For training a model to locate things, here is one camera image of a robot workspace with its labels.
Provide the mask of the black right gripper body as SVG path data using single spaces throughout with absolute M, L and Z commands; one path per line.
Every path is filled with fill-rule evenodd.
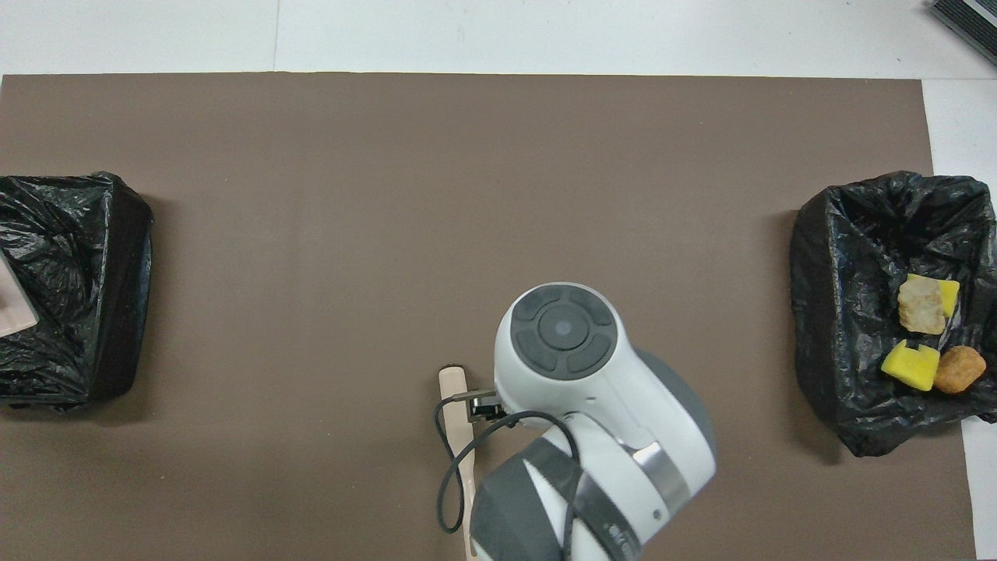
M 503 418 L 501 397 L 498 396 L 495 388 L 458 392 L 451 396 L 451 401 L 455 404 L 463 404 L 467 422 L 471 424 L 496 422 L 496 420 Z

